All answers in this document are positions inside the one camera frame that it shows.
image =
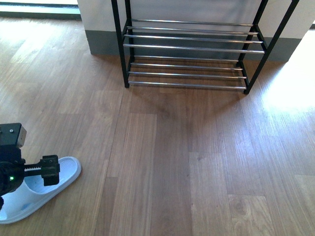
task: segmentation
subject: metal shoe rack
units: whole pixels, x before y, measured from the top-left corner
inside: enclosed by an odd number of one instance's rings
[[[234,89],[242,90],[244,94],[249,94],[299,2],[299,0],[291,1],[274,37],[267,44],[258,23],[268,0],[261,1],[251,24],[134,19],[131,17],[130,0],[125,0],[127,20],[123,30],[121,30],[117,0],[111,1],[126,88],[129,85],[147,85]],[[222,29],[224,27],[235,27],[247,30],[229,31],[211,29],[211,27],[218,26]],[[224,45],[224,47],[213,47],[212,45]],[[259,45],[261,49],[250,50],[250,45]],[[126,63],[124,48],[129,48],[130,51],[128,63]],[[151,53],[154,51],[157,52],[151,55],[147,54],[147,52]],[[202,58],[200,56],[191,57],[190,55],[194,55],[193,52],[206,55],[219,54],[224,55],[224,57],[226,57],[226,54],[236,54],[238,59],[212,59],[207,56]],[[243,63],[246,54],[259,54],[262,56],[251,78],[247,76]],[[180,79],[180,82],[177,82],[179,80],[175,80],[176,83],[169,82],[169,78]]]

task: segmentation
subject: floor plank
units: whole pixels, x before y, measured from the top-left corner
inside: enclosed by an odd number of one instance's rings
[[[218,146],[224,155],[228,194],[264,195],[257,158],[252,147],[238,94],[214,91]]]
[[[110,236],[150,235],[156,129],[156,115],[129,115]]]
[[[272,136],[257,138],[253,146],[260,158],[261,181],[276,235],[313,235],[314,224],[302,201],[293,169],[286,161],[287,153],[281,142]]]
[[[160,94],[151,236],[192,234],[185,104],[182,94]]]
[[[108,177],[118,177],[121,162],[123,158],[125,135],[128,126],[128,119],[130,113],[130,101],[132,97],[133,88],[126,89],[123,93],[121,108],[119,110],[119,116],[117,120],[117,127],[115,130],[114,141],[110,154]]]
[[[213,91],[189,91],[186,106],[189,152],[220,152],[219,140],[212,136],[217,132]]]
[[[233,235],[222,159],[215,153],[189,154],[194,236]]]
[[[295,178],[302,192],[312,222],[315,224],[315,176],[295,175]]]
[[[117,178],[107,177],[97,216],[94,236],[109,235],[117,190]]]
[[[275,231],[263,196],[229,195],[234,236],[274,236]]]

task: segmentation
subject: black metal frame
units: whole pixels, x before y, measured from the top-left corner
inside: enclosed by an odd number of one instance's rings
[[[290,19],[293,11],[295,10],[299,0],[292,0],[285,16],[283,17],[278,29],[274,37],[272,38],[270,44],[268,45],[265,41],[263,34],[258,26],[259,21],[262,17],[262,14],[266,8],[268,0],[262,0],[259,6],[259,9],[256,13],[254,21],[252,24],[227,24],[227,23],[209,23],[209,22],[184,22],[184,21],[165,21],[165,20],[135,20],[131,17],[131,6],[130,0],[125,0],[126,6],[126,16],[127,20],[124,26],[123,31],[121,30],[120,24],[120,17],[119,17],[119,10],[117,0],[111,0],[112,7],[113,7],[113,14],[114,14],[114,21],[116,27],[116,34],[117,34],[117,41],[124,77],[125,87],[128,88],[130,84],[135,85],[153,85],[153,86],[172,86],[172,87],[192,87],[192,88],[211,88],[211,89],[242,89],[244,94],[249,94],[251,91],[256,79],[258,78],[261,70],[263,69],[268,57],[270,56],[277,40],[279,39],[282,31],[284,30],[288,20]],[[197,30],[197,29],[170,29],[170,28],[154,28],[154,27],[134,27],[132,22],[146,22],[146,23],[177,23],[177,24],[188,24],[188,25],[219,25],[219,26],[239,26],[239,27],[251,27],[249,32],[233,32],[233,31],[221,31],[221,30]],[[246,40],[217,40],[217,39],[203,39],[203,38],[195,38],[195,37],[165,37],[165,36],[148,36],[148,35],[134,35],[133,30],[168,30],[171,32],[179,31],[179,32],[199,32],[200,34],[228,34],[228,35],[247,35]],[[253,41],[253,37],[256,36],[259,41]],[[128,38],[129,43],[124,43],[125,39]],[[200,48],[200,47],[179,47],[179,46],[160,46],[160,45],[141,45],[141,44],[134,44],[134,38],[154,38],[154,39],[169,39],[169,40],[197,40],[197,41],[215,41],[215,42],[227,42],[227,43],[243,43],[243,48],[241,50],[233,50],[233,49],[219,49],[219,48]],[[249,50],[250,44],[260,44],[262,47],[262,51],[257,50]],[[130,51],[130,58],[128,64],[126,64],[125,52],[124,47],[129,47]],[[224,60],[221,59],[219,61],[229,61],[236,63],[236,67],[239,69],[229,69],[229,68],[216,68],[216,69],[223,69],[223,70],[241,70],[242,76],[219,76],[219,75],[204,75],[204,74],[174,74],[174,73],[152,73],[152,72],[132,72],[131,68],[133,66],[141,65],[141,66],[160,66],[160,67],[174,67],[174,68],[182,68],[184,66],[178,65],[159,65],[159,64],[141,64],[141,63],[134,63],[135,62],[135,50],[134,48],[153,48],[153,49],[176,49],[176,50],[194,50],[194,51],[210,51],[210,52],[225,52],[225,53],[239,53],[238,60]],[[248,78],[246,69],[243,63],[244,57],[246,53],[257,53],[263,54],[263,57],[251,79]],[[156,56],[139,56],[140,58],[156,58],[156,59],[184,59],[184,58],[171,58],[171,57],[156,57]],[[187,60],[212,60],[212,59],[201,59],[201,58],[185,58]],[[204,69],[203,66],[187,66],[187,68],[195,68],[195,69]],[[129,75],[136,74],[136,75],[154,75],[154,76],[174,76],[174,77],[199,77],[199,78],[210,78],[210,79],[241,79],[244,80],[244,87],[240,86],[212,86],[212,85],[196,85],[196,84],[178,84],[178,83],[158,83],[158,82],[137,82],[137,81],[129,81]]]

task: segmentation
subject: white slipper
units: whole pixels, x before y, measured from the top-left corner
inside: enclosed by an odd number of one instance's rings
[[[4,205],[0,211],[0,224],[10,224],[29,216],[55,195],[68,187],[81,172],[81,164],[74,157],[59,159],[59,183],[44,186],[41,176],[25,177],[14,192],[3,195]]]

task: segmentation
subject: laminate flooring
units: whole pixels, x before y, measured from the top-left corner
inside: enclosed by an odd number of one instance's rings
[[[0,18],[0,123],[82,173],[1,236],[315,236],[315,31],[249,95],[124,88],[80,21]],[[246,61],[250,75],[257,61]]]

